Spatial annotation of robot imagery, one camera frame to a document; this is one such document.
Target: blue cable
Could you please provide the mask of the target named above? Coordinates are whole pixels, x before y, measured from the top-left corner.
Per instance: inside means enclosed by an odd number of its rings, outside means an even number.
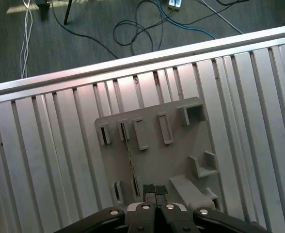
[[[166,18],[166,20],[167,20],[168,22],[170,22],[171,24],[173,24],[173,25],[175,25],[175,26],[177,26],[177,27],[179,27],[179,28],[186,29],[186,30],[192,30],[192,31],[202,32],[202,33],[205,33],[205,34],[209,35],[209,36],[212,37],[213,39],[216,39],[216,37],[214,37],[211,33],[206,32],[206,31],[203,30],[203,29],[194,28],[194,27],[188,27],[188,26],[185,26],[185,25],[183,25],[183,24],[181,24],[181,23],[178,23],[178,22],[172,20],[171,18],[169,18],[169,16],[163,11],[162,5],[161,5],[161,3],[159,2],[159,0],[158,0],[158,7],[159,7],[159,9],[160,9],[160,11],[161,11],[161,14],[164,16],[164,18]]]

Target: power strip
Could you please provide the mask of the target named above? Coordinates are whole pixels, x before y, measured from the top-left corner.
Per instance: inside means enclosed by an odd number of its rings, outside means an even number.
[[[168,7],[173,10],[179,10],[179,8],[181,7],[181,1],[182,0],[170,0],[168,3]]]

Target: white cable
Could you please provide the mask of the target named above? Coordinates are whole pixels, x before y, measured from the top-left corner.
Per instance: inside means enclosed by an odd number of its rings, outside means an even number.
[[[30,42],[30,36],[31,36],[31,32],[32,32],[32,24],[33,24],[32,13],[30,10],[31,0],[28,0],[27,3],[25,2],[25,0],[23,0],[23,4],[26,8],[26,14],[25,14],[25,19],[24,19],[25,30],[24,30],[24,35],[23,35],[23,44],[22,44],[22,49],[21,49],[21,53],[20,53],[20,71],[21,71],[21,78],[22,79],[27,77],[27,66],[26,65],[27,65],[27,60],[28,60],[28,56],[29,56],[29,42]],[[31,25],[28,29],[28,17],[29,17],[29,15],[31,17]]]
[[[229,24],[232,28],[238,31],[241,34],[244,34],[240,29],[235,27],[232,23],[230,23],[227,19],[225,19],[222,15],[220,15],[216,10],[214,10],[211,6],[209,6],[204,0],[200,0],[205,6],[207,6],[211,11],[216,13],[220,18],[222,18],[227,24]]]

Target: gray carpet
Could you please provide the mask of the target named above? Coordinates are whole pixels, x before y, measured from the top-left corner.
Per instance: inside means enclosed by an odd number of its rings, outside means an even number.
[[[223,7],[215,0],[206,0],[216,10]],[[80,0],[73,4],[68,28],[91,35],[102,41],[119,58],[132,55],[130,47],[120,47],[112,36],[117,22],[134,20],[139,0]],[[8,9],[21,6],[21,0],[0,0],[0,83],[19,79],[20,49],[24,33],[25,11],[7,14]],[[66,6],[55,7],[58,18],[63,21]],[[97,43],[73,36],[55,21],[51,9],[47,14],[33,10],[33,30],[30,41],[28,76],[96,64],[114,58]],[[172,14],[176,21],[186,23],[210,14],[210,10],[196,0],[183,0],[181,9]],[[244,33],[285,25],[285,0],[251,0],[236,4],[222,14]],[[147,27],[159,21],[155,6],[145,3],[138,14],[138,21]],[[217,16],[195,24],[211,32],[217,38],[236,35],[237,32]],[[161,35],[161,27],[150,29],[155,50]],[[122,26],[116,32],[120,41],[128,42],[135,33],[134,27]],[[187,31],[165,23],[161,50],[211,40],[200,32]],[[150,41],[142,33],[134,44],[136,54],[148,53]]]

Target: metal pin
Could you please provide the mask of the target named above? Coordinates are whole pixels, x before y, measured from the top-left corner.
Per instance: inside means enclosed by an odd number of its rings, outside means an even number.
[[[175,208],[175,207],[174,207],[174,205],[172,205],[172,204],[168,204],[168,205],[166,205],[166,208],[169,209],[169,210],[172,210],[172,209]]]
[[[202,210],[200,210],[200,214],[202,214],[202,215],[208,215],[208,210],[204,210],[204,209],[202,209]]]
[[[111,210],[111,211],[110,211],[110,214],[111,214],[111,215],[117,215],[118,213],[119,213],[118,210]]]

